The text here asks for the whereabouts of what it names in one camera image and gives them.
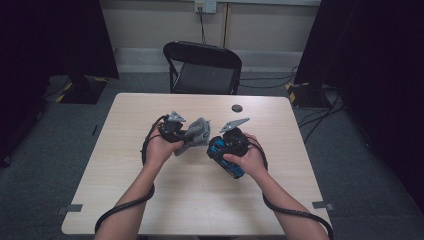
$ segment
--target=black folding chair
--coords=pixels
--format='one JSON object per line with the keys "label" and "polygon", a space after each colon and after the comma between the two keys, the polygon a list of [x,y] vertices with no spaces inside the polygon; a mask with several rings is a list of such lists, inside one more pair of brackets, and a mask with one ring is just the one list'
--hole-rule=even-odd
{"label": "black folding chair", "polygon": [[[176,41],[166,44],[163,53],[169,63],[171,93],[237,94],[242,63],[234,52]],[[179,72],[174,62],[183,63]]]}

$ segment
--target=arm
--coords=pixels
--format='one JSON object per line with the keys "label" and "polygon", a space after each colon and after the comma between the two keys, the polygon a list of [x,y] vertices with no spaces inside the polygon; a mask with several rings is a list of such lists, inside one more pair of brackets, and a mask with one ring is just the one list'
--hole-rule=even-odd
{"label": "arm", "polygon": [[[245,135],[249,141],[257,144],[255,136],[247,133]],[[258,149],[250,148],[243,157],[225,154],[224,158],[240,165],[255,180],[266,198],[273,205],[280,208],[309,212],[269,175]],[[289,216],[275,211],[274,214],[288,239],[328,239],[324,228],[314,220]]]}
{"label": "arm", "polygon": [[[157,126],[147,146],[145,165],[115,206],[146,196],[163,164],[183,145],[183,142],[168,143],[161,136],[154,137],[156,135],[160,135]],[[136,239],[145,207],[146,203],[142,203],[108,217],[94,239]]]}

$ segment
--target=forearm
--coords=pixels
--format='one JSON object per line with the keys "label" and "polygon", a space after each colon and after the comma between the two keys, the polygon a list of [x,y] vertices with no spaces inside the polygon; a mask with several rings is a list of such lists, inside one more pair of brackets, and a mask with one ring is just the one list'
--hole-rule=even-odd
{"label": "forearm", "polygon": [[[279,208],[309,212],[302,204],[288,194],[267,172],[254,177],[265,197]],[[288,239],[328,239],[320,223],[297,216],[274,211]]]}
{"label": "forearm", "polygon": [[[161,165],[146,164],[115,206],[146,196],[161,169]],[[136,239],[146,203],[130,207],[108,217],[94,239]]]}

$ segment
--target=chair backrest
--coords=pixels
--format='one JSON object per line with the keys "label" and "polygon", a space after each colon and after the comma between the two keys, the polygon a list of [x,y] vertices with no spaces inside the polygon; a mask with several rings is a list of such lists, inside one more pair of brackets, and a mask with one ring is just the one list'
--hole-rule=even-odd
{"label": "chair backrest", "polygon": [[171,66],[173,66],[171,60],[174,60],[197,65],[238,69],[239,72],[242,67],[237,54],[229,49],[217,46],[175,41],[166,44],[163,53]]}

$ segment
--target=wall outlet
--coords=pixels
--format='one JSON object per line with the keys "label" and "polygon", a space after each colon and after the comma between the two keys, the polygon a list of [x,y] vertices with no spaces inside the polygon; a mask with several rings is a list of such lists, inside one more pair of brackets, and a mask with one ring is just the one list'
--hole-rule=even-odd
{"label": "wall outlet", "polygon": [[194,1],[194,12],[216,13],[216,1]]}

